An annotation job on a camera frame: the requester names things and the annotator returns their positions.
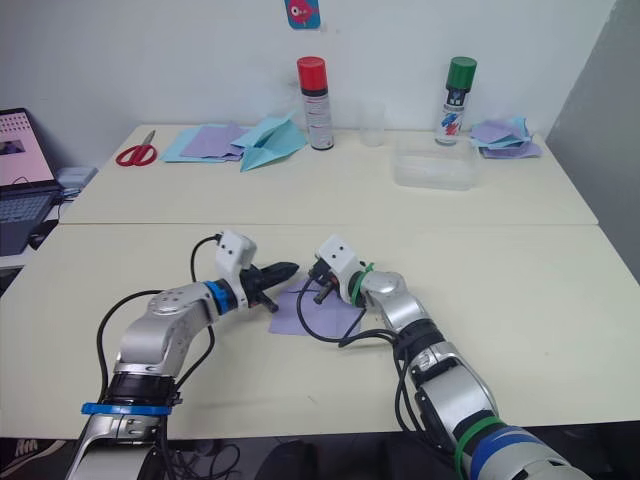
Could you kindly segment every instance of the clear plastic cup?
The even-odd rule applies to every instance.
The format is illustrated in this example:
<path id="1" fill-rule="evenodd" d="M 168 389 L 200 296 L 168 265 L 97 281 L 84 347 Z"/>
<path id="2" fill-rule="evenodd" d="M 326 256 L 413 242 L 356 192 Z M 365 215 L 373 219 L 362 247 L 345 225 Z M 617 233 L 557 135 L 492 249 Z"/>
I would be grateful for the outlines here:
<path id="1" fill-rule="evenodd" d="M 376 101 L 359 103 L 358 124 L 360 141 L 363 145 L 379 147 L 384 143 L 385 112 L 384 103 Z"/>

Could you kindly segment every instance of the label on spray can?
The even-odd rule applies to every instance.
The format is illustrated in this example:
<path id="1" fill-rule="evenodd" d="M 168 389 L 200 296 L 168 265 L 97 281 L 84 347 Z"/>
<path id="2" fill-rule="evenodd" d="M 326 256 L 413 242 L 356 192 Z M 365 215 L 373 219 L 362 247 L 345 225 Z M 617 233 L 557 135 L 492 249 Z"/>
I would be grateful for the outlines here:
<path id="1" fill-rule="evenodd" d="M 438 118 L 436 140 L 440 143 L 455 143 L 462 128 L 462 116 L 468 90 L 447 88 L 447 96 Z"/>
<path id="2" fill-rule="evenodd" d="M 331 130 L 331 108 L 329 94 L 317 97 L 302 95 L 304 114 L 309 129 L 309 143 L 313 148 L 326 150 L 333 147 Z"/>

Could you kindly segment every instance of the green ring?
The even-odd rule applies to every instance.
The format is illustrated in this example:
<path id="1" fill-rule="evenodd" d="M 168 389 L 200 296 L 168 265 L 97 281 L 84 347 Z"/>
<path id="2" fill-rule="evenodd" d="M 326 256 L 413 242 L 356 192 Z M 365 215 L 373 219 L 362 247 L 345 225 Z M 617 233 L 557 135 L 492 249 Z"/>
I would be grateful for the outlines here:
<path id="1" fill-rule="evenodd" d="M 478 433 L 481 430 L 484 430 L 490 425 L 495 425 L 497 423 L 502 423 L 504 425 L 502 420 L 500 420 L 498 417 L 495 417 L 495 416 L 485 417 L 482 420 L 478 420 L 476 423 L 471 425 L 467 429 L 467 431 L 464 432 L 464 435 L 460 437 L 460 440 L 458 441 L 458 445 L 456 446 L 455 454 L 453 455 L 453 463 L 456 467 L 456 474 L 458 475 L 458 478 L 460 480 L 465 480 L 465 476 L 462 473 L 462 454 L 464 453 L 464 447 L 467 446 L 467 443 L 469 443 L 469 440 L 471 440 L 476 433 Z"/>
<path id="2" fill-rule="evenodd" d="M 373 270 L 373 263 L 367 265 L 367 268 L 364 269 L 364 272 L 360 272 L 360 276 L 356 280 L 356 284 L 353 286 L 353 292 L 351 292 L 351 305 L 356 306 L 356 300 L 358 300 L 358 293 L 360 293 L 360 285 L 362 285 L 362 280 L 364 277 Z"/>

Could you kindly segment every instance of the laptop keyboard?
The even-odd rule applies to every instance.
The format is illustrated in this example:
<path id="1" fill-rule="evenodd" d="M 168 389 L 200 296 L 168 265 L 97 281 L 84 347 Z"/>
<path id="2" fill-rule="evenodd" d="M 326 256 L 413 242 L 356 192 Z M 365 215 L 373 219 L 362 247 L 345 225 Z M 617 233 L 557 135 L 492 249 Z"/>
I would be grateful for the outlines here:
<path id="1" fill-rule="evenodd" d="M 0 200 L 0 223 L 34 220 L 48 200 L 49 195 Z"/>

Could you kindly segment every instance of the scissors handle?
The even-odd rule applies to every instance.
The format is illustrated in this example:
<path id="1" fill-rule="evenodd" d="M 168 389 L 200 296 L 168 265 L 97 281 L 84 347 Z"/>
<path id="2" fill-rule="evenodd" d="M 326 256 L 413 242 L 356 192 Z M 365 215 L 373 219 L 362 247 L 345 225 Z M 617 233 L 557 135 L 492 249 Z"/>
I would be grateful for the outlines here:
<path id="1" fill-rule="evenodd" d="M 153 162 L 157 156 L 158 151 L 153 145 L 135 145 L 121 152 L 116 157 L 116 163 L 122 167 L 144 167 Z"/>

